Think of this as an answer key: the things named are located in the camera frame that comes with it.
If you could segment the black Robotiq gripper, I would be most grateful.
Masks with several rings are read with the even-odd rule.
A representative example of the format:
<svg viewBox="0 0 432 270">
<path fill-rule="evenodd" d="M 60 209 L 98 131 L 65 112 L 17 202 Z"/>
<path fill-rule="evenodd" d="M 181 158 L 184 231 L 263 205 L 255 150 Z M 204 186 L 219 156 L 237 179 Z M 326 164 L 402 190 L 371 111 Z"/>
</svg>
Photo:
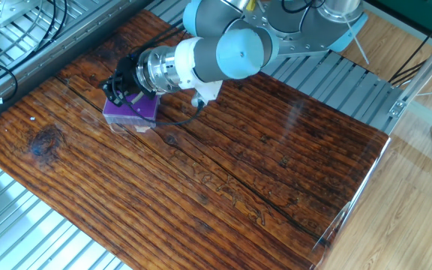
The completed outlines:
<svg viewBox="0 0 432 270">
<path fill-rule="evenodd" d="M 127 96 L 134 95 L 134 98 L 144 96 L 135 74 L 136 67 L 136 62 L 130 56 L 121 58 L 115 73 L 100 83 L 100 88 L 107 99 L 117 107 L 128 104 Z"/>
</svg>

